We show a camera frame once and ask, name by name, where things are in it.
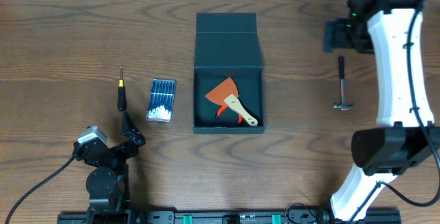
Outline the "red-handled pliers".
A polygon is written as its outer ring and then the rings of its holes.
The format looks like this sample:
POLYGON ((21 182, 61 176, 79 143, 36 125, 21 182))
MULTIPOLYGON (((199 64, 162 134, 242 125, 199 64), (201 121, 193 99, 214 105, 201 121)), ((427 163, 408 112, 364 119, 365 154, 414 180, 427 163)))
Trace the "red-handled pliers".
MULTIPOLYGON (((221 115, 221 114, 222 114, 227 108, 228 108, 228 106, 221 106, 221 107, 217 110, 216 115, 215 115, 215 118, 216 118, 216 119, 219 119, 220 115, 221 115)), ((242 123, 242 121, 243 121, 243 117, 242 117, 241 115, 239 115, 238 124, 242 123)))

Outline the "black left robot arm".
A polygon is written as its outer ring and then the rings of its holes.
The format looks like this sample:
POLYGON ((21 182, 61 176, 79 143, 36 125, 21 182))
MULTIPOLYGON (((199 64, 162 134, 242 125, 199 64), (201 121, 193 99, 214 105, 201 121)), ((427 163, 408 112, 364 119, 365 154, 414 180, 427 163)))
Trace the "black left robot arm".
POLYGON ((90 126, 74 142, 73 157, 95 168, 86 180, 87 223, 141 223, 145 219, 141 211, 130 207, 127 160, 138 155, 146 140, 126 111, 121 134, 126 141, 108 147, 107 136, 97 126, 90 126))

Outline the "small black-handled hammer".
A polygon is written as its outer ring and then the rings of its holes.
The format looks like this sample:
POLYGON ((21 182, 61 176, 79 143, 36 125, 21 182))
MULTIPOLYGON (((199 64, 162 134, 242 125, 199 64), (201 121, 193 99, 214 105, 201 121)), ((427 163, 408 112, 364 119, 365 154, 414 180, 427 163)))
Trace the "small black-handled hammer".
POLYGON ((345 96, 345 64, 344 56, 338 56, 338 70, 340 78, 340 103, 334 103, 333 108, 341 111, 349 111, 353 108, 351 104, 347 104, 345 96))

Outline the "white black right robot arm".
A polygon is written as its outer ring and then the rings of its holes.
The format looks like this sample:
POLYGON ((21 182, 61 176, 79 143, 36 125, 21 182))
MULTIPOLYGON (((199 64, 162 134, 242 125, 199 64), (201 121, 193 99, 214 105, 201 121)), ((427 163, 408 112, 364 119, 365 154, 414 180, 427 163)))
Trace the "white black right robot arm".
POLYGON ((396 214, 372 210, 372 202, 409 168, 438 156, 439 127, 421 59, 424 1, 345 0, 349 16, 325 26, 325 52, 354 49, 375 56, 379 104, 375 128, 353 134, 353 166, 318 223, 396 221, 396 214))

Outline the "blue screwdriver bit case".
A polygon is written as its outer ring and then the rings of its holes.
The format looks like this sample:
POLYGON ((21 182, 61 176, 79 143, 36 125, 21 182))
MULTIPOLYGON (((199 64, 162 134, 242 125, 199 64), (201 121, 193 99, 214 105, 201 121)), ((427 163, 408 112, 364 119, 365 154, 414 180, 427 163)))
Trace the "blue screwdriver bit case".
POLYGON ((146 120, 150 122, 169 123, 172 119, 173 105, 175 102, 175 80, 154 79, 150 100, 146 113, 146 120))

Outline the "red scraper wooden handle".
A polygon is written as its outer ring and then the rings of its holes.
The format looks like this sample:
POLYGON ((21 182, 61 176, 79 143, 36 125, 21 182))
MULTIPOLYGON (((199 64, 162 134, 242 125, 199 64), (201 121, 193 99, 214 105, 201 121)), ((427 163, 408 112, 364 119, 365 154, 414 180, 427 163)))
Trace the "red scraper wooden handle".
POLYGON ((258 125, 258 120, 249 114, 241 104, 238 87, 231 77, 226 78, 214 89, 209 91, 205 95, 205 98, 212 103, 219 105, 220 107, 228 106, 228 109, 231 109, 238 115, 241 115, 243 117, 243 121, 245 120, 249 126, 258 125))

